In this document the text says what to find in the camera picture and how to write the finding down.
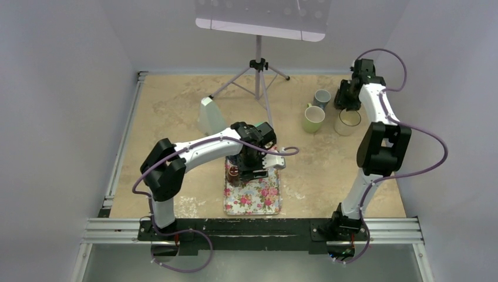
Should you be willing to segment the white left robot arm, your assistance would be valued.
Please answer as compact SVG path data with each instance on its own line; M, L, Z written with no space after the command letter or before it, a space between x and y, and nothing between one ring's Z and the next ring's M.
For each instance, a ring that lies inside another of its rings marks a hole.
M240 182L267 177L264 157L277 142L272 126L235 122L219 133L191 142L172 143L168 138L156 143L140 167L142 181L149 188L153 226L160 240L175 232L174 197L184 176L194 168L220 158L235 167Z

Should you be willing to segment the light green mug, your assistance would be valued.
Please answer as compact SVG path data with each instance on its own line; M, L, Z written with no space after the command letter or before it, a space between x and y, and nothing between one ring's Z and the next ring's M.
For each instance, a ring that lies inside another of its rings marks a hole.
M307 104L302 120L302 128L307 133L316 133L325 120L325 111L319 106Z

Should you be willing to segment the navy blue mug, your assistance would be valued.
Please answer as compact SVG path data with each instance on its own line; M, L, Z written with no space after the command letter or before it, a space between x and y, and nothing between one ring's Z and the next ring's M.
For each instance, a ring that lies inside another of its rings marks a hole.
M238 166L238 155L227 156L226 159L232 166Z

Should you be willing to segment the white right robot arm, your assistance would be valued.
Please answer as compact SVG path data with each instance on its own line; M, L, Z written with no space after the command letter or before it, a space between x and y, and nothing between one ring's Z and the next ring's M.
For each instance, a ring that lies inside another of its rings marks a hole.
M352 119L363 108L370 122L356 153L358 174L345 200L332 214L329 230L337 239L344 239L363 228L363 211L378 189L382 178L401 168L411 129L388 120L391 106L381 96L385 80L376 75L372 59L356 59L350 68L350 79L339 84L334 107L339 121Z

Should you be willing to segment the cream beige mug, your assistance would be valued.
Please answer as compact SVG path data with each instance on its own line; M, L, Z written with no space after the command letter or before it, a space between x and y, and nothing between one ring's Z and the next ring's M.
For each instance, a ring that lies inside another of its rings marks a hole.
M361 114L356 110L343 109L335 119L334 129L341 136L350 136L362 121Z

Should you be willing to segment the small brown mug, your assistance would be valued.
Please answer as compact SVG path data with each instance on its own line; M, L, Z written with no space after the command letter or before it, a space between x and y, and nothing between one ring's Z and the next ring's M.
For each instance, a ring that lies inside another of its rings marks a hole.
M240 172L237 166L231 166L226 174L227 183L233 187L238 187L241 184Z

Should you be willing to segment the grey blue mug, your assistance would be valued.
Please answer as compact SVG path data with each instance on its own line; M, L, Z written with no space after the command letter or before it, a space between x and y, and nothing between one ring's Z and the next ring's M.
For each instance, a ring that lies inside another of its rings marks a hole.
M322 110L324 110L326 108L327 104L329 103L329 101L331 100L331 98L332 98L332 96L327 90L318 89L314 93L312 106L317 106L317 107L321 108Z

